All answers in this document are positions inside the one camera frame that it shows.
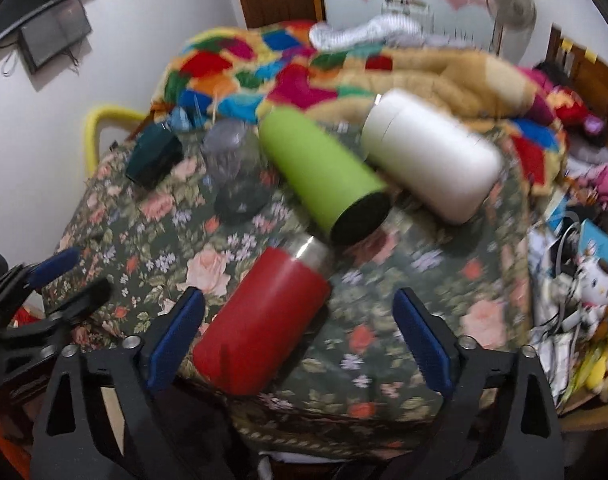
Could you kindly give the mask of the white thermos bottle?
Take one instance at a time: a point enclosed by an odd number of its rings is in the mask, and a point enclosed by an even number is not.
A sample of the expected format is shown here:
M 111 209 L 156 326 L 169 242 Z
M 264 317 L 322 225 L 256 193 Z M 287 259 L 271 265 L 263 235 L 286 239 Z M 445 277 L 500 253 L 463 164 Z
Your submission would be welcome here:
M 451 224 L 476 214 L 504 166 L 482 134 L 402 89 L 376 97 L 360 144 L 368 159 Z

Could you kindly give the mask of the red thermos bottle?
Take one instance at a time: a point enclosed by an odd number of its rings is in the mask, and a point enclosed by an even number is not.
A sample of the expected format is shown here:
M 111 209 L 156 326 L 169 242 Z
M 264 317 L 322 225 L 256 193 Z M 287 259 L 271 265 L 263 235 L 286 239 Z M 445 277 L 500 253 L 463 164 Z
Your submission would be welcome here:
M 194 346 L 199 375 L 230 396 L 265 389 L 330 296 L 332 265 L 310 234 L 266 248 Z

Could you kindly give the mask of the grey white crumpled cloth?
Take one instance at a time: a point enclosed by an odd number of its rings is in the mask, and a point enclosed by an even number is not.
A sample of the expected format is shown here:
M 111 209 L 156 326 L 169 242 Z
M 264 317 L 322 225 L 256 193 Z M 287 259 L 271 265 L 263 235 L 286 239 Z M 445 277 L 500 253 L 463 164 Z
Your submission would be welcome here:
M 405 14 L 379 14 L 364 24 L 336 29 L 326 22 L 310 28 L 310 44 L 318 51 L 331 52 L 351 49 L 361 44 L 385 42 L 398 36 L 421 37 L 422 27 Z

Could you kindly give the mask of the colourful patchwork blanket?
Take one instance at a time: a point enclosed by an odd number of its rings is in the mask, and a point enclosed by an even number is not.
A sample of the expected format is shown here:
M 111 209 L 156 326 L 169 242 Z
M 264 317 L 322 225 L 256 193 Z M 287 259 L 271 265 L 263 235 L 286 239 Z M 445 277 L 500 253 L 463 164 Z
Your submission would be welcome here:
M 151 100 L 156 120 L 175 107 L 200 119 L 254 124 L 277 105 L 326 124 L 359 124 L 374 98 L 402 89 L 479 132 L 510 136 L 526 182 L 550 191 L 566 162 L 566 139 L 544 89 L 519 67 L 478 49 L 364 44 L 324 52 L 309 21 L 256 29 L 216 27 L 187 41 Z

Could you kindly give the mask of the blue booklet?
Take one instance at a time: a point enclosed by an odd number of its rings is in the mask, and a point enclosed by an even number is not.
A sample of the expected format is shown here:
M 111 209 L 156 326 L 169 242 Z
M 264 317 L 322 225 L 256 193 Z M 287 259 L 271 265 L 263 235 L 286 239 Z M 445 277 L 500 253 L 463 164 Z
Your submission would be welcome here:
M 580 225 L 577 255 L 580 258 L 601 258 L 608 263 L 608 234 L 591 221 L 584 220 Z

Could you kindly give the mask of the clear glass cup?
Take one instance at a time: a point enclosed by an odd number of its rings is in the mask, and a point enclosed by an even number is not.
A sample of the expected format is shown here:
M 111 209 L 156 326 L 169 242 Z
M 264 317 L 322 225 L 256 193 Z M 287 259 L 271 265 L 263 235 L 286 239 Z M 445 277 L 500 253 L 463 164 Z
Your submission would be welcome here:
M 239 119 L 218 120 L 205 133 L 200 152 L 213 182 L 222 186 L 256 174 L 262 155 L 253 128 Z

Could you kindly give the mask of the floral tablecloth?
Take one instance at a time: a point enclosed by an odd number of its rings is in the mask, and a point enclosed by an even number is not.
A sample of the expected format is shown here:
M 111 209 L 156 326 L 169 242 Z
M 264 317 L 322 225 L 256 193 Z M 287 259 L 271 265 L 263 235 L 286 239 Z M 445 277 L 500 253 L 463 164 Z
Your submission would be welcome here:
M 66 227 L 75 268 L 42 290 L 53 311 L 91 282 L 111 298 L 78 326 L 85 350 L 143 337 L 182 294 L 201 314 L 175 334 L 191 342 L 179 377 L 222 400 L 262 451 L 325 458 L 404 453 L 441 407 L 393 316 L 406 288 L 457 337 L 488 350 L 522 346 L 530 326 L 526 198 L 509 122 L 481 122 L 502 173 L 471 220 L 450 226 L 404 192 L 354 246 L 328 242 L 272 168 L 249 184 L 250 218 L 223 210 L 196 134 L 156 190 L 126 177 L 133 148 L 106 154 Z

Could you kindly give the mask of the white small cabinet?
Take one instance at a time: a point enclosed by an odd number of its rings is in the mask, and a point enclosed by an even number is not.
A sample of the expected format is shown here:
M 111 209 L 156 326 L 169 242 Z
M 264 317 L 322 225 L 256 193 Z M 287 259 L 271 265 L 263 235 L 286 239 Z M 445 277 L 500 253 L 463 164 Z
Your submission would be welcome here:
M 423 32 L 434 31 L 434 13 L 421 0 L 383 0 L 381 12 L 407 15 L 419 24 Z

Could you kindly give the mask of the small black wall monitor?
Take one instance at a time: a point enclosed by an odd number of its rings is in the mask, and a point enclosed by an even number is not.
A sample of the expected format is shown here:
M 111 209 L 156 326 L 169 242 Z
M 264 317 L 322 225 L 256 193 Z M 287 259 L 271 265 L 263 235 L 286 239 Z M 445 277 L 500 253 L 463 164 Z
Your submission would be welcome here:
M 19 49 L 30 74 L 83 41 L 92 32 L 82 0 L 64 0 L 23 24 Z

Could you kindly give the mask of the brown wooden headboard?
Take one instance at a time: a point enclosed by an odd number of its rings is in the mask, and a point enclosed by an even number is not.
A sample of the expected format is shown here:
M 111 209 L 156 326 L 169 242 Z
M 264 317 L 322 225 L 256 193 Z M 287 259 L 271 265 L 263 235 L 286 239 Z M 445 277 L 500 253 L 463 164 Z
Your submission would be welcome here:
M 546 60 L 562 68 L 588 108 L 606 123 L 601 136 L 608 146 L 608 63 L 564 36 L 558 25 L 551 26 Z

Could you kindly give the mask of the red plush toy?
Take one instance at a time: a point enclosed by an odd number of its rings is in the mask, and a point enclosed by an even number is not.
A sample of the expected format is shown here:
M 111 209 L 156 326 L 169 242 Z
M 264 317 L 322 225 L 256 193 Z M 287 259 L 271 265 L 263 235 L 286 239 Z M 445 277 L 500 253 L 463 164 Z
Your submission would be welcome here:
M 592 114 L 583 99 L 570 88 L 554 88 L 546 101 L 567 129 L 581 130 L 589 136 L 598 136 L 604 131 L 604 121 Z

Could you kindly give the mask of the green thermos bottle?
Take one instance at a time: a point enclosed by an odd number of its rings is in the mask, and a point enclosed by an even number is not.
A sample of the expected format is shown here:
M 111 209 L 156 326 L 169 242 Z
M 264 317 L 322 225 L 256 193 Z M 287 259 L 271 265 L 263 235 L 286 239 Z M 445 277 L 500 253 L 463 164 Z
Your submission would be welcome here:
M 271 110 L 258 123 L 258 140 L 332 244 L 361 242 L 389 215 L 391 199 L 384 181 L 299 110 Z

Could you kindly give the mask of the white standing fan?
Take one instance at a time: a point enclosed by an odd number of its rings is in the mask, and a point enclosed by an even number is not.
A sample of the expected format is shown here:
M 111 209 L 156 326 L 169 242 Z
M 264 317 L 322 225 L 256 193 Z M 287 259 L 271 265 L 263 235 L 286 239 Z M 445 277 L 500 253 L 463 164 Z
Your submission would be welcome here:
M 485 0 L 485 2 L 494 25 L 490 52 L 502 55 L 503 50 L 512 50 L 513 40 L 518 43 L 517 50 L 525 47 L 536 23 L 535 0 Z

